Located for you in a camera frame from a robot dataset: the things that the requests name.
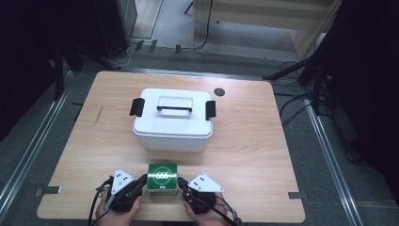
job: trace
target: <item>white box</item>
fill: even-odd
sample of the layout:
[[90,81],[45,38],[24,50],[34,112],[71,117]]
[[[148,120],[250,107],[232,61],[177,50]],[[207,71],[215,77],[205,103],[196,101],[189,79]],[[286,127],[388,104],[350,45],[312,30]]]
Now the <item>white box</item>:
[[215,101],[205,91],[144,89],[132,104],[133,131],[148,151],[203,152]]

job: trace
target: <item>person's left hand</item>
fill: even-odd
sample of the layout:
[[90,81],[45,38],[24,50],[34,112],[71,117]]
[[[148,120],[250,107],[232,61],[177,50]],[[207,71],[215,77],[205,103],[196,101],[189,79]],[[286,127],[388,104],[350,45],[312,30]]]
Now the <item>person's left hand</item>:
[[[96,218],[99,218],[101,215],[105,213],[104,207],[106,204],[106,197],[108,195],[107,190],[103,192],[103,196],[101,198],[100,204],[97,206],[96,210]],[[137,197],[135,200],[132,209],[130,212],[125,212],[125,213],[117,213],[113,210],[110,210],[107,214],[105,214],[103,217],[101,217],[97,221],[97,225],[101,226],[129,226],[132,223],[132,219],[135,217],[135,215],[138,213],[140,210],[141,206],[141,196]]]

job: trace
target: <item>hand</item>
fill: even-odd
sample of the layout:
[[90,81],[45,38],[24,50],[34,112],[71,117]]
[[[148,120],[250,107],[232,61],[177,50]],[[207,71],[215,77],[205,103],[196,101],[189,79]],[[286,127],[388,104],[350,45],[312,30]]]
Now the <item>hand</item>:
[[[101,202],[97,206],[96,218],[99,218],[100,216],[102,216],[105,213],[104,206],[106,204],[107,195],[108,195],[108,192],[105,190],[103,192]],[[105,214],[103,217],[101,217],[97,221],[97,225],[101,225],[101,226],[108,226],[108,225],[109,226],[114,226],[114,225],[129,226],[129,225],[131,225],[132,219],[135,217],[135,215],[140,210],[141,199],[142,199],[141,196],[137,197],[130,212],[117,213],[113,210],[110,210],[107,214]]]
[[[224,203],[222,200],[224,200],[222,193],[215,193],[216,195],[216,205],[215,209],[223,213],[224,215],[227,215],[227,210],[225,209]],[[183,201],[183,205],[185,207],[186,214],[190,216],[192,219],[194,219],[199,226],[207,226],[207,225],[212,225],[212,226],[225,226],[227,225],[227,222],[223,219],[222,216],[220,216],[217,212],[210,210],[206,214],[202,215],[196,215],[193,212],[193,209],[191,208],[190,204],[186,201]]]

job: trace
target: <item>person's right hand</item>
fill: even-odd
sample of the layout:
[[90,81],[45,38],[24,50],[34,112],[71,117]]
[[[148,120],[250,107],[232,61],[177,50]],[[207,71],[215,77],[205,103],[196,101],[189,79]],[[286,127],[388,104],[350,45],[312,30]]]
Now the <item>person's right hand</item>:
[[[227,210],[225,209],[224,203],[222,200],[224,200],[222,193],[215,193],[216,195],[216,205],[215,209],[223,213],[224,215],[227,215]],[[194,214],[193,209],[191,208],[190,204],[186,201],[183,201],[183,205],[185,207],[185,212],[188,216],[190,216],[192,219],[194,219],[199,226],[225,226],[227,225],[227,222],[223,219],[222,216],[220,216],[217,212],[210,210],[206,214],[202,215],[196,215]]]

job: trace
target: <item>wood grain surface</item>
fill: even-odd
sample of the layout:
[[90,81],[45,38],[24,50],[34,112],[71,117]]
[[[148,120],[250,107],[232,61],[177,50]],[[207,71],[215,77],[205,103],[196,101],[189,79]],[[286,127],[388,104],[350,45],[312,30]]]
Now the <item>wood grain surface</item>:
[[[214,133],[203,153],[148,152],[132,131],[129,116],[143,89],[209,92],[216,101]],[[226,94],[214,95],[223,88]],[[301,222],[301,200],[290,200],[297,184],[272,87],[264,81],[213,77],[101,72],[92,85],[49,186],[40,218],[88,218],[95,188],[124,170],[136,178],[150,163],[177,163],[178,174],[191,181],[206,173],[225,188],[224,197],[244,222]],[[177,196],[143,192],[136,220],[190,221]]]

